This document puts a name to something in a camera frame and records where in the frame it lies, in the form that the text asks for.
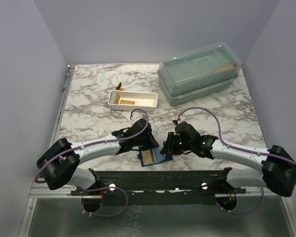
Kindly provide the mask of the blue card holder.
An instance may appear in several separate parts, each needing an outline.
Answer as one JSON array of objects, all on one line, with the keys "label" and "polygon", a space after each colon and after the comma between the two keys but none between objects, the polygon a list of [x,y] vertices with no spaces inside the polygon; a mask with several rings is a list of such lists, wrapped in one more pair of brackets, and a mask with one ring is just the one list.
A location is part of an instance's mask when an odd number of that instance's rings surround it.
[{"label": "blue card holder", "polygon": [[137,157],[140,160],[142,167],[165,163],[173,160],[171,155],[161,154],[159,148],[139,151]]}]

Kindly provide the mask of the white rectangular tray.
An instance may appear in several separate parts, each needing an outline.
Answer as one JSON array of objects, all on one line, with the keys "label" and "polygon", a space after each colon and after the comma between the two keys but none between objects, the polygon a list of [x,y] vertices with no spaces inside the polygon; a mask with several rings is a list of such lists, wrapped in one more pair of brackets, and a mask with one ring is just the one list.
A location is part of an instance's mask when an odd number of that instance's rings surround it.
[{"label": "white rectangular tray", "polygon": [[135,101],[135,105],[118,105],[110,104],[110,94],[108,98],[108,105],[113,110],[123,110],[123,111],[131,111],[135,108],[143,109],[144,111],[154,111],[158,105],[158,94],[155,92],[134,92],[134,91],[119,91],[115,90],[119,93],[120,100],[130,100]]}]

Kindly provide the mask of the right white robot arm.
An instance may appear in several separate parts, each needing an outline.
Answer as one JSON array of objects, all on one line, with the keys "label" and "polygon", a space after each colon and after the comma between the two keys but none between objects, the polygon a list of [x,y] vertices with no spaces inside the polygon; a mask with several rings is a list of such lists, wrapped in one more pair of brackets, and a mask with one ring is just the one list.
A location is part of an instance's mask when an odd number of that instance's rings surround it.
[{"label": "right white robot arm", "polygon": [[246,166],[246,169],[232,169],[228,175],[217,181],[220,192],[227,194],[234,188],[266,187],[273,193],[290,197],[296,185],[296,164],[281,146],[258,149],[237,144],[224,144],[213,135],[201,135],[187,122],[176,125],[169,132],[163,155],[178,156],[192,152],[201,158],[226,160]]}]

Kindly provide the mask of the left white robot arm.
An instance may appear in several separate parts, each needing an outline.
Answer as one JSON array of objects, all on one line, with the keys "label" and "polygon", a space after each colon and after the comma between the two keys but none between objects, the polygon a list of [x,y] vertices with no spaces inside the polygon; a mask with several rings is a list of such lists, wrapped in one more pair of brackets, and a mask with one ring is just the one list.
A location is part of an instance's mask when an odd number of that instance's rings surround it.
[{"label": "left white robot arm", "polygon": [[95,172],[78,166],[96,158],[126,153],[136,147],[139,151],[159,147],[153,137],[151,125],[143,118],[131,127],[114,131],[102,139],[70,143],[66,138],[62,138],[38,159],[38,177],[44,179],[50,190],[72,185],[94,195],[100,187]]}]

